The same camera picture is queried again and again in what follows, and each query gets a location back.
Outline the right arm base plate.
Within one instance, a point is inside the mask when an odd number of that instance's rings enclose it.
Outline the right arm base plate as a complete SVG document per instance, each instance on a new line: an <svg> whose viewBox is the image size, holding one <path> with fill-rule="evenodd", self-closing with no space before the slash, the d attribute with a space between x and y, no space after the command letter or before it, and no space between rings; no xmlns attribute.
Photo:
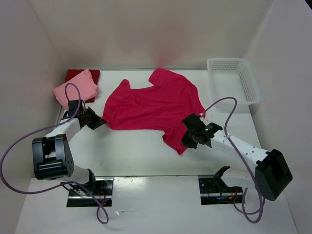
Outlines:
<svg viewBox="0 0 312 234"><path fill-rule="evenodd" d="M201 205L225 205L242 203L241 187L228 187L221 179L213 175L198 177Z"/></svg>

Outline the dark red t shirt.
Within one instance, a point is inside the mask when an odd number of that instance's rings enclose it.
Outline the dark red t shirt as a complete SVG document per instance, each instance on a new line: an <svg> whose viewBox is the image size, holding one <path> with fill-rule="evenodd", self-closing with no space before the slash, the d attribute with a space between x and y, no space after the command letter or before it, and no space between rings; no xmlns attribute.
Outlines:
<svg viewBox="0 0 312 234"><path fill-rule="evenodd" d="M68 82L69 80L71 80L72 78L74 78L76 75L78 75L79 73L81 73L83 71L84 71L84 69L68 69L66 77L65 77L65 82ZM97 85L98 84L98 80L99 80L99 76L100 76L100 70L91 69L89 71L90 71L93 83L95 85ZM86 100L85 102L86 103L92 103L94 101L95 101L95 97L90 98L90 99Z"/></svg>

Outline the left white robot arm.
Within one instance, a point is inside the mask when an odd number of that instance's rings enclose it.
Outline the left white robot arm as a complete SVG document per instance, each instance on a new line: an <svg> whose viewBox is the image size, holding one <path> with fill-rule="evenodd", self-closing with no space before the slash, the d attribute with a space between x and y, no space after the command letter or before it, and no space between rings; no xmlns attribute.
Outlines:
<svg viewBox="0 0 312 234"><path fill-rule="evenodd" d="M66 111L59 126L32 141L36 179L78 182L85 194L95 193L98 186L93 172L74 164L69 142L84 126L95 130L106 123L90 107L80 107L77 114L74 110Z"/></svg>

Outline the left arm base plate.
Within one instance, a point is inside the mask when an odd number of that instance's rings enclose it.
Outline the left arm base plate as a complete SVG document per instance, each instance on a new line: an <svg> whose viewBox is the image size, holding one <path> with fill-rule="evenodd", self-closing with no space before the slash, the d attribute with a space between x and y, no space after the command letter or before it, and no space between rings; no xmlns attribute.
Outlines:
<svg viewBox="0 0 312 234"><path fill-rule="evenodd" d="M95 187L86 188L91 192L95 199L104 207L112 206L114 179L112 177L96 177ZM83 188L73 185L69 186L66 207L97 207L98 203Z"/></svg>

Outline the pink t shirt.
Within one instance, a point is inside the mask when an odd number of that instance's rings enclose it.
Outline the pink t shirt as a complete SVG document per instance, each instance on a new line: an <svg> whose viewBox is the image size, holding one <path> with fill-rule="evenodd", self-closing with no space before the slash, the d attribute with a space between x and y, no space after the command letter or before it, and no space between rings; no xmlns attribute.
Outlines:
<svg viewBox="0 0 312 234"><path fill-rule="evenodd" d="M53 90L57 101L65 110L68 110L69 100L78 100L78 92L73 85L68 85L67 89L65 88L68 83L72 83L78 88L80 99L84 102L98 95L99 88L93 83L89 69L85 69L68 82L64 82Z"/></svg>

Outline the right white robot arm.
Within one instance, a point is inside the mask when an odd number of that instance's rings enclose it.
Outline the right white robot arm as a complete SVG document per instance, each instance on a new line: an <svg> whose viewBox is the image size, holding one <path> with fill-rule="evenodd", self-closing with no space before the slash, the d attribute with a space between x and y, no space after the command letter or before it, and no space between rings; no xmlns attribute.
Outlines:
<svg viewBox="0 0 312 234"><path fill-rule="evenodd" d="M265 199L275 201L292 181L293 176L280 151L268 151L252 146L226 134L225 130L215 123L185 126L187 131L181 140L183 146L195 149L201 144L229 156L239 156L253 174L248 175L247 179L255 181L257 189Z"/></svg>

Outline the crimson t shirt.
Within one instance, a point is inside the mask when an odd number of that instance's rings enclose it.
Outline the crimson t shirt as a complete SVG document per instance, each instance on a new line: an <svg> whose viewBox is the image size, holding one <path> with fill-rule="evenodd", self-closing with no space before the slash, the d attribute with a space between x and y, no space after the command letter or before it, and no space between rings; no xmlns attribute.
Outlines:
<svg viewBox="0 0 312 234"><path fill-rule="evenodd" d="M179 155L186 151L182 120L203 113L197 87L183 75L157 68L148 81L151 87L135 89L124 79L108 97L103 119L113 130L163 131L163 142Z"/></svg>

